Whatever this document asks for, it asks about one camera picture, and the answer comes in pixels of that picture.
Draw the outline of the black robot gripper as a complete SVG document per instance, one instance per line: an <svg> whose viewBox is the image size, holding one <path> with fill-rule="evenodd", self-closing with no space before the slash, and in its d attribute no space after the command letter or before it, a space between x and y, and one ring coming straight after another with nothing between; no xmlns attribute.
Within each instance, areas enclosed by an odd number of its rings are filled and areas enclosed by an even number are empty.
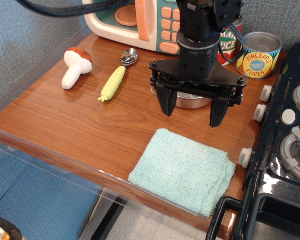
<svg viewBox="0 0 300 240"><path fill-rule="evenodd" d="M157 93L162 112L170 117L178 92L212 99L210 127L219 127L229 105L241 105L248 82L226 70L218 62L220 38L208 42L180 37L180 56L149 63L151 86Z"/></svg>

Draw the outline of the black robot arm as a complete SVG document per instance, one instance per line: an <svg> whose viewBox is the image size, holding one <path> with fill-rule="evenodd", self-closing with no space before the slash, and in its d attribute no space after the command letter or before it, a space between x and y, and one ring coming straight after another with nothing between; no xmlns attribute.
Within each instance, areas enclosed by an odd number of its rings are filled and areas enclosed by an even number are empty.
<svg viewBox="0 0 300 240"><path fill-rule="evenodd" d="M162 112L171 116L177 105L177 94L186 93L212 100L210 126L219 127L228 111L243 100L248 81L225 69L218 61L221 33L226 29L241 44L245 40L233 25L241 18L241 0L179 0L180 29L176 40L179 57L152 61L151 86Z"/></svg>

